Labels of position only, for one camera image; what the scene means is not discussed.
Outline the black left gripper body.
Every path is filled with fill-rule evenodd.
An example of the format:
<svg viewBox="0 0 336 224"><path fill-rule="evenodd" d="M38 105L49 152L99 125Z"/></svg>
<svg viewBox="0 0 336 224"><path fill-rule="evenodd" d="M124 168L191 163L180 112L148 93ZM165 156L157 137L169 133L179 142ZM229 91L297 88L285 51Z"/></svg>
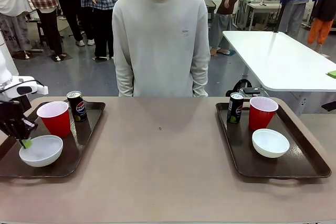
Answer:
<svg viewBox="0 0 336 224"><path fill-rule="evenodd" d="M31 132L37 128L34 121L24 116L31 107L28 97L1 101L1 131L17 140L29 139Z"/></svg>

